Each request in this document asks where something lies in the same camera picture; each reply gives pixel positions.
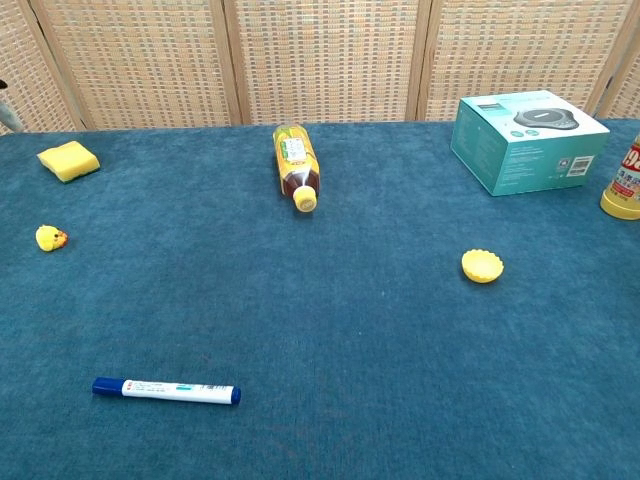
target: marker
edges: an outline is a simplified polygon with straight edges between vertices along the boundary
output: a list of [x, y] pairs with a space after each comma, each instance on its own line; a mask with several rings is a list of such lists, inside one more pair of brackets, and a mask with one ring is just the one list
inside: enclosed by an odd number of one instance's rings
[[198, 385], [189, 383], [141, 382], [122, 378], [98, 377], [91, 387], [93, 393], [116, 397], [159, 398], [184, 402], [240, 403], [238, 387]]

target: yellow bottle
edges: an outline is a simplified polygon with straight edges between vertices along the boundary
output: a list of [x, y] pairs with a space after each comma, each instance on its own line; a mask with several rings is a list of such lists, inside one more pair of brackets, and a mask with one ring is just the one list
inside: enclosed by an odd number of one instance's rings
[[600, 206], [623, 220], [640, 219], [640, 134], [622, 160], [618, 173], [602, 192]]
[[318, 204], [320, 167], [309, 134], [300, 125], [282, 125], [273, 132], [273, 145], [282, 194], [301, 212], [311, 212]]

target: blue marker cap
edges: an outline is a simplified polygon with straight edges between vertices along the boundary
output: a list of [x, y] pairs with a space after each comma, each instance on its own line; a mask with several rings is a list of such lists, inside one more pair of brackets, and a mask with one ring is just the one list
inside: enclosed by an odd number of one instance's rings
[[99, 395], [122, 396], [123, 378], [98, 377], [94, 380], [91, 391]]

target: teal box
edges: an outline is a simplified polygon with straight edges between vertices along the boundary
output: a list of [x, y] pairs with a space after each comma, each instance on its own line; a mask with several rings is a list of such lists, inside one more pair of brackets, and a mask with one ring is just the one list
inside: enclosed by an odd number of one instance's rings
[[609, 130], [546, 90], [460, 100], [451, 150], [491, 195], [584, 185]]

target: bottle cap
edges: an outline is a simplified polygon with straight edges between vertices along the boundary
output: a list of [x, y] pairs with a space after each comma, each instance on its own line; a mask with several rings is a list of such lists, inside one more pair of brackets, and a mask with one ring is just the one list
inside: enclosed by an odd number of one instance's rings
[[462, 270], [474, 282], [489, 283], [502, 274], [504, 264], [494, 253], [473, 249], [462, 256]]
[[600, 207], [612, 217], [620, 218], [621, 220], [640, 220], [639, 209], [625, 208], [621, 205], [615, 204], [609, 200], [607, 190], [602, 192]]
[[312, 211], [318, 203], [316, 191], [308, 185], [303, 185], [295, 189], [293, 192], [293, 201], [301, 212]]

